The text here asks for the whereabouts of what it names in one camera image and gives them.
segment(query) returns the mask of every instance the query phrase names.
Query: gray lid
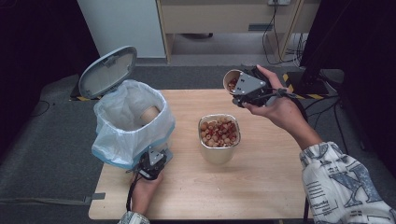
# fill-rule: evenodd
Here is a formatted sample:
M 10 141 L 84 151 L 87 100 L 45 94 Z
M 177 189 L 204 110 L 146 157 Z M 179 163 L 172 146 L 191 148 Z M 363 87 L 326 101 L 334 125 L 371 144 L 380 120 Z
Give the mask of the gray lid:
M 117 88 L 134 70 L 136 49 L 122 47 L 92 63 L 79 79 L 81 96 L 93 99 Z

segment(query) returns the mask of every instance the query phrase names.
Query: trash can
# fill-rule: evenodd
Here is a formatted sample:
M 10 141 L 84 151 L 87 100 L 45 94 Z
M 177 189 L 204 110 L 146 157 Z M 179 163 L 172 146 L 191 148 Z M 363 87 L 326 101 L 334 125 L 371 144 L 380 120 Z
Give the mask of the trash can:
M 92 154 L 124 169 L 134 169 L 145 152 L 150 161 L 173 154 L 168 146 L 176 120 L 163 95 L 132 79 L 136 61 L 134 47 L 122 47 L 92 63 L 82 74 L 81 96 L 100 97 L 93 111 L 97 117 Z

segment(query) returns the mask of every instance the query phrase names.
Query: plastic bag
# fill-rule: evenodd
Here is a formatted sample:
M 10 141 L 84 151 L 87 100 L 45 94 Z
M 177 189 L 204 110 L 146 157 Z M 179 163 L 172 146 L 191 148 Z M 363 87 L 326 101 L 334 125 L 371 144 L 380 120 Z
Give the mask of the plastic bag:
M 140 116 L 155 105 L 160 114 L 144 125 Z M 149 85 L 125 80 L 93 108 L 97 137 L 92 154 L 100 160 L 131 169 L 149 147 L 163 145 L 175 129 L 175 118 L 163 95 Z

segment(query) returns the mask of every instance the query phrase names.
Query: sleeve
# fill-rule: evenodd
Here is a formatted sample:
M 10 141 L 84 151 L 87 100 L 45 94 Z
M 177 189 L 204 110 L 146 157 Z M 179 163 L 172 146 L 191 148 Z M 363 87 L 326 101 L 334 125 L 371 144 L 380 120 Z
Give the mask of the sleeve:
M 315 223 L 395 223 L 367 168 L 333 142 L 301 152 L 303 183 Z
M 119 224 L 149 224 L 149 220 L 141 214 L 134 212 L 126 212 Z

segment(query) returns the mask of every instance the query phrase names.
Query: table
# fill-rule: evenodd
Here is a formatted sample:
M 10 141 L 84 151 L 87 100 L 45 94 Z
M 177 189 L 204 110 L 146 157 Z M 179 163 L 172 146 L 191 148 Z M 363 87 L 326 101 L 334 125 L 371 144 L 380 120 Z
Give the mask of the table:
M 274 6 L 262 0 L 156 0 L 168 62 L 174 34 L 264 32 Z M 276 60 L 284 60 L 293 33 L 309 33 L 320 0 L 290 0 L 276 12 L 276 34 L 268 39 Z
M 176 117 L 170 137 L 174 158 L 147 213 L 149 219 L 303 218 L 304 189 L 300 149 L 285 131 L 263 117 L 233 105 L 226 90 L 164 90 Z M 198 121 L 208 114 L 233 115 L 241 142 L 231 161 L 206 162 L 199 152 Z M 92 219 L 120 219 L 131 174 L 105 164 L 93 200 Z

